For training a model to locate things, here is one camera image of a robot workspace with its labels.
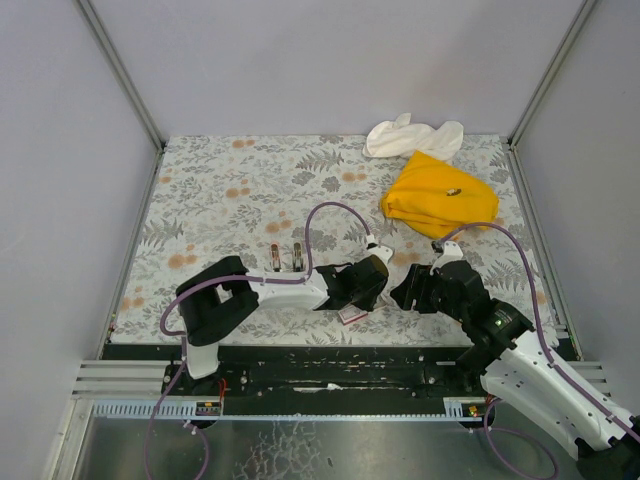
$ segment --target metal floor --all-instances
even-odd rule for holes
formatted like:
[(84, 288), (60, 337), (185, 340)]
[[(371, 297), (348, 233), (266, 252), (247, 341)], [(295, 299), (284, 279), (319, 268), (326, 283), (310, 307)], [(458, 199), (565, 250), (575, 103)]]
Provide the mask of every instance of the metal floor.
[[(526, 431), (556, 455), (562, 480), (579, 480), (573, 460), (551, 437), (508, 405), (496, 425)], [(145, 420), (94, 419), (77, 479), (145, 479)], [(457, 423), (218, 422), (206, 430), (211, 461), (203, 479), (493, 479), (519, 478), (507, 470), (481, 430)], [(496, 444), (517, 467), (547, 477), (551, 463), (536, 447), (505, 434)], [(156, 423), (150, 449), (155, 480), (191, 480), (203, 447), (179, 422)]]

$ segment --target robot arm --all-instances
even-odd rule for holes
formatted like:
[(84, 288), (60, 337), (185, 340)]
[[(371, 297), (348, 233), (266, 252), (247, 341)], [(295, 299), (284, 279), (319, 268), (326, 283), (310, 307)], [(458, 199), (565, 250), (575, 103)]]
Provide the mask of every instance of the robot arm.
[(340, 310), (351, 304), (372, 311), (387, 284), (387, 263), (393, 250), (379, 245), (371, 235), (366, 241), (368, 256), (359, 262), (318, 266), (304, 278), (299, 272), (248, 270), (239, 256), (229, 256), (180, 285), (177, 296), (203, 282), (238, 278), (219, 284), (228, 298), (221, 298), (218, 285), (212, 285), (180, 303), (191, 377), (199, 379), (217, 371), (218, 342), (258, 309)]
[[(455, 242), (446, 242), (440, 253), (432, 266), (412, 265), (391, 292), (400, 308), (442, 312), (461, 322), (474, 345), (457, 363), (470, 375), (480, 375), (488, 393), (549, 433), (578, 461), (585, 479), (637, 478), (640, 445), (567, 383), (552, 363), (635, 432), (640, 422), (634, 425), (630, 412), (603, 396), (553, 351), (549, 362), (533, 324), (512, 305), (490, 297)], [(635, 476), (625, 476), (629, 472)]]

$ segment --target white wall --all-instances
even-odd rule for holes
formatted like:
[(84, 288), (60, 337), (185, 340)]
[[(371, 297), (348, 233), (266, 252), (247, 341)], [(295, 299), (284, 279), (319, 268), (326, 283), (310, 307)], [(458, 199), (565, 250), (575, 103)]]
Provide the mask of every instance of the white wall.
[(0, 2), (2, 478), (42, 471), (153, 158), (73, 2)]
[(510, 133), (582, 0), (95, 0), (169, 134)]
[(578, 338), (640, 413), (640, 3), (602, 2), (520, 146)]

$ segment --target metal grate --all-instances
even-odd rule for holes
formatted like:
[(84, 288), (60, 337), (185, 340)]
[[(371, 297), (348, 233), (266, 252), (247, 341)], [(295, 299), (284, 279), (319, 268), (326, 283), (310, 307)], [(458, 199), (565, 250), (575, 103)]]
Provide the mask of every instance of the metal grate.
[[(105, 418), (148, 419), (155, 404), (153, 400), (101, 400), (95, 403), (93, 414), (96, 417)], [(160, 405), (156, 418), (160, 420), (205, 418), (204, 415), (197, 415), (197, 412), (196, 402), (166, 401)]]
[[(96, 400), (93, 415), (103, 418), (149, 419), (153, 412), (153, 400)], [(201, 402), (165, 400), (156, 415), (158, 420), (243, 420), (243, 421), (305, 421), (305, 422), (476, 422), (479, 418), (464, 417), (462, 404), (455, 400), (444, 402), (443, 414), (397, 415), (224, 415), (207, 413)]]

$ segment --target orange flower pattern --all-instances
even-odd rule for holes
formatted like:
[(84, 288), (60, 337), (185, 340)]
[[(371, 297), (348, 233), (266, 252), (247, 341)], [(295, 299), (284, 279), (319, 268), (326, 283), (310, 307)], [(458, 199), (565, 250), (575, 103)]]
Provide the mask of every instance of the orange flower pattern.
[[(363, 145), (358, 135), (172, 137), (111, 340), (177, 342), (158, 330), (162, 309), (179, 284), (224, 256), (239, 254), (247, 268), (270, 269), (269, 248), (277, 243), (283, 269), (289, 270), (293, 243), (304, 245), (308, 212), (326, 200), (355, 208), (376, 237), (395, 250), (388, 289), (404, 279), (412, 263), (433, 262), (431, 239), (385, 219), (379, 210), (380, 198), (406, 161), (364, 158)], [(500, 139), (467, 136), (449, 163), (499, 193), (496, 222), (522, 242), (537, 273)], [(522, 264), (508, 239), (494, 231), (464, 232), (457, 239), (492, 295), (533, 318)], [(363, 242), (362, 229), (348, 212), (322, 209), (311, 223), (317, 264), (359, 260), (365, 255)], [(537, 277), (536, 292), (542, 316), (552, 325), (551, 299)], [(184, 328), (177, 311), (169, 316), (169, 328)], [(545, 334), (555, 340), (553, 328), (545, 328)], [(336, 312), (259, 311), (224, 343), (458, 346), (469, 341), (442, 315), (421, 317), (389, 306), (346, 327)]]

